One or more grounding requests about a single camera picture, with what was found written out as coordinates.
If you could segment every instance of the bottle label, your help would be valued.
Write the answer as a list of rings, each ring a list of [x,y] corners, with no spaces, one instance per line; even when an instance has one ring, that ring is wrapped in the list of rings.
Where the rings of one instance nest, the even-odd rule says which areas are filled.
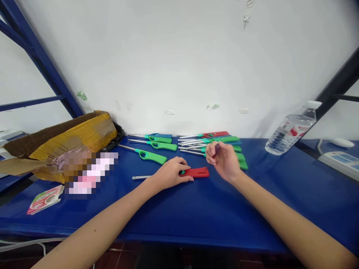
[[[284,120],[280,126],[279,129],[283,134],[286,136],[295,136],[295,137],[301,137],[303,136],[311,126],[303,126],[300,124],[292,124],[288,120]]]

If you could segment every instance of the plastic bottle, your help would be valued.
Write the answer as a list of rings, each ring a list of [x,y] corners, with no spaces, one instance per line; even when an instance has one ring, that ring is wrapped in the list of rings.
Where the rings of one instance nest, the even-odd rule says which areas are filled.
[[[274,155],[286,153],[317,121],[315,110],[321,104],[318,101],[307,101],[300,110],[287,115],[267,141],[266,151]]]

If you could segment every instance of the cable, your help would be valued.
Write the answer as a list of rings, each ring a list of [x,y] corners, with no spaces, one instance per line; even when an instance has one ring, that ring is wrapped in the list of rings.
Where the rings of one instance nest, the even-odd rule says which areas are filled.
[[[320,148],[320,146],[322,145],[323,139],[320,138],[318,145],[317,145],[317,150],[319,151],[320,155],[323,155],[322,149]]]
[[[45,255],[46,255],[46,247],[45,247],[45,245],[43,243],[37,243],[37,244],[42,246],[42,249],[44,251],[44,257],[45,257]]]
[[[20,242],[11,242],[11,241],[5,241],[5,240],[0,240],[0,243],[2,244],[9,244],[9,245],[16,245]],[[46,247],[43,243],[37,243],[38,245],[42,246],[42,249],[43,249],[43,254],[44,254],[44,257],[46,256]]]
[[[6,251],[9,251],[9,250],[14,250],[14,249],[21,248],[21,247],[27,247],[29,245],[34,245],[34,244],[41,244],[43,246],[44,255],[46,255],[46,247],[42,243],[64,241],[65,239],[66,239],[65,237],[63,237],[63,238],[62,237],[59,237],[59,238],[43,238],[43,239],[26,241],[26,242],[10,242],[10,241],[0,240],[0,243],[2,243],[2,244],[10,244],[9,246],[0,247],[0,252],[6,252]]]

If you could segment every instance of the blue metal frame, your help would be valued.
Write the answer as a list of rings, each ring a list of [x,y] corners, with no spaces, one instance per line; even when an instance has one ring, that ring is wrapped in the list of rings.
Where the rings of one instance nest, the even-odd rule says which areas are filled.
[[[56,94],[53,98],[42,98],[1,105],[0,111],[60,100],[73,118],[83,115],[82,109],[72,96],[15,1],[0,0],[0,15],[6,22],[5,24],[0,21],[0,31],[10,37],[28,53],[31,60]]]
[[[46,98],[35,99],[35,100],[30,100],[30,101],[11,103],[11,104],[6,104],[6,105],[0,106],[0,111],[6,111],[6,110],[10,110],[10,109],[25,107],[25,106],[38,105],[41,103],[62,100],[65,98],[66,98],[65,95],[57,95],[57,96],[53,96],[53,97],[46,97]]]

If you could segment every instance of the person's right hand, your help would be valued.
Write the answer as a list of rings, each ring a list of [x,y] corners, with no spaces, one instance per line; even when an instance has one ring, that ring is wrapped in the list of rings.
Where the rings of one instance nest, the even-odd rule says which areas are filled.
[[[210,143],[206,148],[206,160],[209,164],[213,164],[218,174],[229,183],[233,184],[234,181],[240,176],[244,175],[243,171],[239,168],[238,158],[234,152],[233,146],[219,142],[221,149],[215,158],[212,156],[215,153],[215,146],[217,141]]]

